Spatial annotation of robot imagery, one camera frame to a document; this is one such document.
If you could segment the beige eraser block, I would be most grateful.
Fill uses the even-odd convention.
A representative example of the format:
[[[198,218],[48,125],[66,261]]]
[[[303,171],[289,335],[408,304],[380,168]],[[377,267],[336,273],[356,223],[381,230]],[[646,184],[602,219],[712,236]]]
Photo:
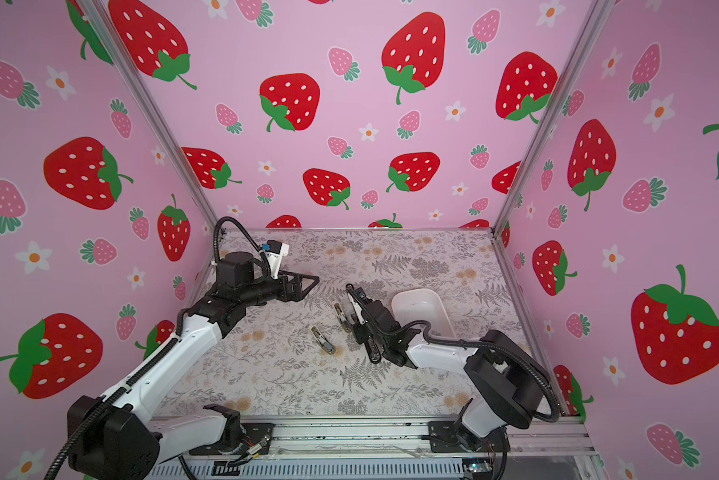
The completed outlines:
[[[335,346],[320,332],[316,326],[311,327],[310,331],[323,352],[328,355],[335,354]]]

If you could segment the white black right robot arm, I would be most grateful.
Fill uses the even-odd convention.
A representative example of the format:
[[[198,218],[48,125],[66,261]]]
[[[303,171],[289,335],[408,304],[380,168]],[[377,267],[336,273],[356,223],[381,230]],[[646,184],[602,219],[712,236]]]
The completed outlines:
[[[477,452],[489,436],[509,427],[527,430],[533,420],[561,419],[549,372],[499,330],[479,339],[455,338],[443,300],[433,290],[401,292],[389,306],[352,284],[345,292],[350,305],[345,320],[372,362],[463,374],[477,392],[449,435],[433,433],[431,442]]]

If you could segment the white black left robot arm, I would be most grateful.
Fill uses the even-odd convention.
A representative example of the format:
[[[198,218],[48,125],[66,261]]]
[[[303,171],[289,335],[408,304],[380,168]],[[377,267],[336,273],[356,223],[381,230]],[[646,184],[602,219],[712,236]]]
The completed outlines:
[[[215,282],[193,306],[179,311],[175,330],[133,372],[97,398],[82,396],[67,412],[67,440],[52,460],[46,478],[57,478],[63,466],[93,479],[144,479],[157,464],[201,446],[213,444],[233,422],[231,414],[209,410],[188,418],[174,433],[159,433],[148,424],[155,409],[209,349],[219,344],[245,318],[251,307],[271,301],[301,302],[314,275],[282,269],[287,244],[257,243],[244,226],[233,225],[252,249],[221,255],[220,236],[228,217],[213,228]]]

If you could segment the white plastic tray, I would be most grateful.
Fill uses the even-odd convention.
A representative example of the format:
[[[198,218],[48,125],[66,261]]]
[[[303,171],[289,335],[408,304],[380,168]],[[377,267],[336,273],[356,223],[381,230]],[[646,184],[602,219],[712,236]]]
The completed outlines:
[[[391,300],[391,312],[401,326],[419,320],[427,321],[431,324],[433,336],[455,337],[443,300],[433,290],[419,288],[397,293]]]

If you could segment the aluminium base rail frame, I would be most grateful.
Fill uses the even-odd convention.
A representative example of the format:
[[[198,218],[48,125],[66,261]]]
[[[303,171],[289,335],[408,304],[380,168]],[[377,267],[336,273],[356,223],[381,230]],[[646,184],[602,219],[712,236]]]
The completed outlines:
[[[251,416],[253,460],[201,446],[156,464],[151,479],[605,479],[585,426],[571,418],[495,433],[479,452],[453,441],[453,416]]]

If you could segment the aluminium corner post left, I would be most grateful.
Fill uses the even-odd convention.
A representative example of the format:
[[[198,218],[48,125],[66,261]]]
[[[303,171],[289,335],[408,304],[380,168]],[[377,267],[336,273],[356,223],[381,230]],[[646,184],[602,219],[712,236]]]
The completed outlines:
[[[129,57],[124,43],[119,38],[107,11],[106,1],[81,0],[83,12],[87,15],[91,27],[104,48],[109,53],[113,65],[119,72],[123,82],[146,119],[149,128],[164,149],[173,170],[181,179],[192,202],[202,214],[204,220],[213,226],[217,215],[210,206],[202,188],[197,183],[193,171],[186,160],[177,140],[172,134],[157,102],[143,81],[142,73],[136,68]]]

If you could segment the aluminium corner post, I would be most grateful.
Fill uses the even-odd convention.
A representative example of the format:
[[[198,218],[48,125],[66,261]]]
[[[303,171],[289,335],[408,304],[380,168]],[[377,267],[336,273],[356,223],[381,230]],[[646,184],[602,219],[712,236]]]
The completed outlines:
[[[186,160],[177,140],[172,134],[157,102],[143,81],[142,73],[136,68],[129,57],[124,43],[119,38],[107,11],[106,1],[81,0],[83,12],[87,15],[91,27],[104,48],[109,53],[113,65],[119,72],[123,82],[146,119],[149,128],[164,149],[173,170],[181,179],[192,202],[202,214],[204,220],[213,226],[217,215],[210,206],[202,188],[197,183],[193,171]]]
[[[523,192],[527,178],[533,173],[537,159],[539,159],[539,156],[543,153],[545,144],[547,144],[547,141],[551,138],[551,129],[557,125],[557,120],[559,120],[559,115],[561,115],[561,109],[563,109],[563,101],[567,99],[567,94],[571,93],[571,90],[575,87],[575,82],[577,82],[577,78],[581,75],[581,70],[585,67],[587,59],[591,56],[591,51],[593,51],[593,47],[597,44],[597,39],[599,39],[601,31],[603,31],[603,28],[607,25],[607,18],[611,15],[613,7],[615,7],[615,2],[611,0],[599,0],[591,3],[589,13],[587,13],[585,22],[583,22],[581,31],[579,31],[579,36],[577,36],[577,40],[573,42],[573,47],[571,47],[571,51],[569,51],[565,67],[563,67],[561,73],[559,73],[557,87],[555,87],[555,91],[551,94],[549,104],[543,109],[543,117],[539,120],[539,126],[537,126],[535,133],[531,136],[531,142],[529,142],[529,146],[527,146],[525,157],[521,160],[519,171],[517,171],[517,175],[515,175],[515,181],[513,181],[513,185],[511,185],[511,189],[509,189],[509,195],[507,195],[505,205],[501,208],[499,217],[497,217],[497,223],[493,226],[493,237],[495,239],[501,236],[503,229],[505,229],[505,224],[509,222],[509,217],[511,217],[511,212],[513,212],[515,203],[517,203],[517,199],[519,199],[519,194]]]

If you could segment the aluminium corner post right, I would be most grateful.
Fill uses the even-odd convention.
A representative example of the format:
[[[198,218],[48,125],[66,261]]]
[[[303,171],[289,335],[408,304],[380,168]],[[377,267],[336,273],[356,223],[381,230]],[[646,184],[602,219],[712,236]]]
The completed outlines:
[[[521,160],[519,171],[517,171],[517,175],[515,175],[515,181],[513,181],[513,185],[511,185],[511,189],[509,189],[509,195],[507,195],[505,205],[501,208],[499,217],[497,217],[497,223],[493,226],[493,237],[495,239],[501,236],[503,229],[505,229],[505,224],[509,222],[509,217],[511,217],[511,212],[513,212],[515,203],[517,203],[517,199],[519,199],[519,194],[523,192],[527,178],[533,173],[537,159],[539,159],[539,156],[543,153],[545,144],[547,144],[547,141],[551,138],[551,129],[557,125],[557,120],[559,120],[559,115],[561,115],[561,109],[563,109],[563,101],[567,99],[567,94],[571,93],[571,90],[575,87],[575,82],[577,82],[577,78],[581,75],[581,70],[585,67],[587,59],[591,56],[591,51],[593,51],[593,47],[597,44],[597,39],[599,39],[601,31],[603,31],[603,28],[607,25],[607,18],[611,15],[613,7],[615,7],[615,2],[611,0],[599,0],[591,3],[589,13],[587,13],[585,22],[583,22],[581,31],[579,31],[579,36],[577,36],[577,40],[573,42],[573,47],[571,47],[571,51],[569,51],[565,67],[563,67],[561,73],[559,73],[557,87],[555,87],[555,91],[551,94],[549,104],[543,109],[543,117],[539,120],[539,126],[537,126],[535,133],[531,136],[531,142],[529,142],[529,146],[527,146],[525,157]]]

